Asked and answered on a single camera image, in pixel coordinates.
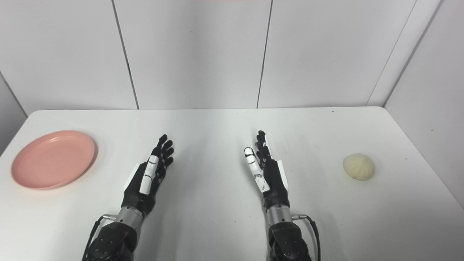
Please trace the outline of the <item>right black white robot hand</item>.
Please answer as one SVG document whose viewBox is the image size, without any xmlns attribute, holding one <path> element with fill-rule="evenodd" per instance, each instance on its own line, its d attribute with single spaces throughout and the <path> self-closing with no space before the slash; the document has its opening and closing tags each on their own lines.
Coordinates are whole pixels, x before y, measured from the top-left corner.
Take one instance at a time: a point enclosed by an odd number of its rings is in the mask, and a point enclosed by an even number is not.
<svg viewBox="0 0 464 261">
<path fill-rule="evenodd" d="M 257 150 L 245 147 L 244 154 L 255 183 L 262 193 L 263 207 L 266 210 L 275 205 L 289 207 L 283 164 L 273 158 L 263 130 L 258 131 L 256 139 Z"/>
</svg>

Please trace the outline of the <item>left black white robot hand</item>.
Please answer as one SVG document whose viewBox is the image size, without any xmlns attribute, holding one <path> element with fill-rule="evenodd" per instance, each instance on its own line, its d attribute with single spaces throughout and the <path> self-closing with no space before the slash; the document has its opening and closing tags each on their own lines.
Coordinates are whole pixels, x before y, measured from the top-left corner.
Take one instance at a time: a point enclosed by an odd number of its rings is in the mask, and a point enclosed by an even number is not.
<svg viewBox="0 0 464 261">
<path fill-rule="evenodd" d="M 173 141 L 162 135 L 146 162 L 138 165 L 129 185 L 123 193 L 122 208 L 134 208 L 148 215 L 156 203 L 156 193 L 174 161 Z"/>
</svg>

